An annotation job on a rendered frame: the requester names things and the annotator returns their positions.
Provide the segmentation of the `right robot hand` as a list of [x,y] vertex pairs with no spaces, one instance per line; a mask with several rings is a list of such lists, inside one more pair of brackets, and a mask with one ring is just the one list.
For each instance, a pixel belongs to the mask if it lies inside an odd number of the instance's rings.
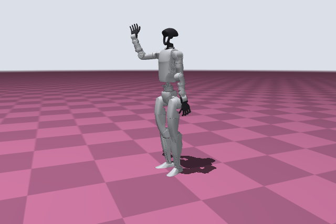
[[[136,28],[136,26],[137,26],[137,28]],[[139,29],[138,29],[138,25],[137,24],[136,24],[136,26],[134,24],[135,29],[134,29],[133,25],[132,25],[133,30],[132,30],[131,26],[130,26],[130,29],[131,29],[131,34],[135,34],[135,36],[137,38],[138,37],[138,32],[140,31],[140,26],[139,26]]]

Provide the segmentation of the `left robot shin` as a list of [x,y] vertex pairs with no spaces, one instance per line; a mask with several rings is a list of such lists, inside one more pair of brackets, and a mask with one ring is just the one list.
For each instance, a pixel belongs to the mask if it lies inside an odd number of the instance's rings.
[[173,156],[174,168],[180,169],[180,157],[182,153],[182,134],[178,133],[176,140],[171,137],[171,152]]

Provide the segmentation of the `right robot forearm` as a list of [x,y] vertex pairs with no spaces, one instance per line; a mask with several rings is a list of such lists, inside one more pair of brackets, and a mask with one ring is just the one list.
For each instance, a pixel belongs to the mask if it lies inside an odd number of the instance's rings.
[[135,47],[135,52],[137,52],[137,53],[142,52],[143,49],[140,46],[139,40],[136,38],[135,34],[132,34],[131,38],[132,38],[132,43],[134,44],[134,47]]

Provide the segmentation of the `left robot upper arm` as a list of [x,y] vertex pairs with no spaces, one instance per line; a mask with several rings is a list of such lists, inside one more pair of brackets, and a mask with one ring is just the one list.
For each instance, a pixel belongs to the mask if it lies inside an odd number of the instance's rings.
[[181,51],[172,51],[172,58],[175,61],[175,67],[176,67],[176,71],[177,74],[174,75],[174,80],[175,81],[180,81],[179,79],[179,74],[183,73],[183,53]]

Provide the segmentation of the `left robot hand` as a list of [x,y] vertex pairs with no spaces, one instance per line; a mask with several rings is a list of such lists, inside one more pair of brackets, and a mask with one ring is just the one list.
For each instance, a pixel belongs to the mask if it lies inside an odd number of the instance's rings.
[[[181,100],[182,105],[181,105],[181,109],[179,111],[179,114],[181,113],[181,111],[183,111],[182,116],[186,116],[191,112],[190,106],[188,104],[188,101],[183,102],[181,97],[180,97],[180,100]],[[187,111],[187,113],[186,113],[186,111]],[[184,112],[185,112],[185,114],[184,114]]]

